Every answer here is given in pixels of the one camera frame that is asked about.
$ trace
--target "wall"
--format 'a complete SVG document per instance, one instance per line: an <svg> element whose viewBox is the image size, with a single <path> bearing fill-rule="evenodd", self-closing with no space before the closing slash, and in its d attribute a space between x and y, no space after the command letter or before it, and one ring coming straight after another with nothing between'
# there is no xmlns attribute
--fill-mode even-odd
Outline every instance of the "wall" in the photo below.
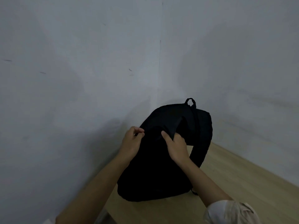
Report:
<svg viewBox="0 0 299 224"><path fill-rule="evenodd" d="M160 0L0 0L0 222L58 214L156 108Z"/></svg>
<svg viewBox="0 0 299 224"><path fill-rule="evenodd" d="M299 185L299 0L164 0L159 105L193 97L213 142Z"/></svg>

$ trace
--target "person's left hand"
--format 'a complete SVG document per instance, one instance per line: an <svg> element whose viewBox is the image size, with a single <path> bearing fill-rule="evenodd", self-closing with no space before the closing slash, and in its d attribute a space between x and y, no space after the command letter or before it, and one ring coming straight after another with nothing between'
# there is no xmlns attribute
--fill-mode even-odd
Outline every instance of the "person's left hand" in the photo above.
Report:
<svg viewBox="0 0 299 224"><path fill-rule="evenodd" d="M137 154L141 139L144 137L144 129L131 127L125 134L118 156L125 162L130 162Z"/></svg>

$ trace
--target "backpack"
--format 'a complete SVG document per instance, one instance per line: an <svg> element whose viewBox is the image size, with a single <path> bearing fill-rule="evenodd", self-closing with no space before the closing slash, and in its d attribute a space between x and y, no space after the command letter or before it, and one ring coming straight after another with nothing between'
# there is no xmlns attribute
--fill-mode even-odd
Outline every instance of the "backpack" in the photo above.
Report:
<svg viewBox="0 0 299 224"><path fill-rule="evenodd" d="M154 110L141 124L145 136L137 155L118 180L118 194L128 201L146 201L177 196L192 189L185 173L170 158L161 135L171 139L179 133L193 149L190 159L198 166L204 161L212 139L208 112L196 109L188 98L184 104L165 105Z"/></svg>

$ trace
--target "hand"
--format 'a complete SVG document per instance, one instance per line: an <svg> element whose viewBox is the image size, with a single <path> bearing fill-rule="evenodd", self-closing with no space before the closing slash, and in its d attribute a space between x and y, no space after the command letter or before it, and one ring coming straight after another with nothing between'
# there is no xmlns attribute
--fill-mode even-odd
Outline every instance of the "hand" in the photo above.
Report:
<svg viewBox="0 0 299 224"><path fill-rule="evenodd" d="M143 137L144 129L140 127L131 127L123 138L118 157L129 163L136 156Z"/></svg>
<svg viewBox="0 0 299 224"><path fill-rule="evenodd" d="M178 133L175 133L173 140L171 140L170 136L165 131L162 131L161 134L167 144L168 153L171 159L178 166L181 166L184 162L190 159L184 138Z"/></svg>

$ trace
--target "person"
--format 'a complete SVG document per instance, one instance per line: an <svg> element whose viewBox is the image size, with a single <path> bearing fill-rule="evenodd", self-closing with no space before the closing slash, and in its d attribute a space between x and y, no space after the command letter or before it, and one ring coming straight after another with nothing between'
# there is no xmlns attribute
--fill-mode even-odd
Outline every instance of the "person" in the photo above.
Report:
<svg viewBox="0 0 299 224"><path fill-rule="evenodd" d="M256 212L248 204L234 201L191 161L184 138L175 133L172 140L166 132L162 131L161 134L166 141L171 159L187 175L194 190L207 207L204 214L207 223L260 223ZM122 172L137 154L144 135L142 128L131 127L125 133L117 156L94 177L54 222L50 220L46 222L94 223Z"/></svg>

